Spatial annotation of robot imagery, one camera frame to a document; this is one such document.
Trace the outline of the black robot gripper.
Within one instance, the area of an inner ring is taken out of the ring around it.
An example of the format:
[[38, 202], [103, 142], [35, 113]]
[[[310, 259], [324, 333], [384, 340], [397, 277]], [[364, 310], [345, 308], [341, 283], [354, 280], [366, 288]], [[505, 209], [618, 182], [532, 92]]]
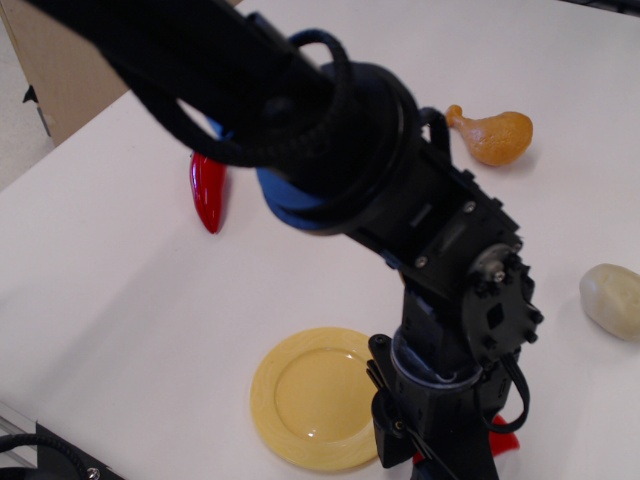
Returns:
[[379, 461], [390, 469], [411, 459], [413, 479], [497, 479], [487, 423], [504, 405], [481, 406], [483, 370], [465, 361], [440, 376], [399, 338], [368, 341], [367, 373], [377, 388], [371, 405]]

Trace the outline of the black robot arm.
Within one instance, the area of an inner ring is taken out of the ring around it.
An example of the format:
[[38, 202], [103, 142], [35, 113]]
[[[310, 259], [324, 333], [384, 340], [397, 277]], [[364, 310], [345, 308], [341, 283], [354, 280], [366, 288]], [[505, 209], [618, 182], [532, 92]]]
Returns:
[[284, 223], [345, 234], [404, 286], [370, 339], [378, 456], [416, 479], [494, 479], [490, 439], [542, 316], [517, 225], [451, 160], [444, 116], [326, 31], [282, 36], [224, 1], [41, 1], [90, 41], [176, 139], [257, 171]]

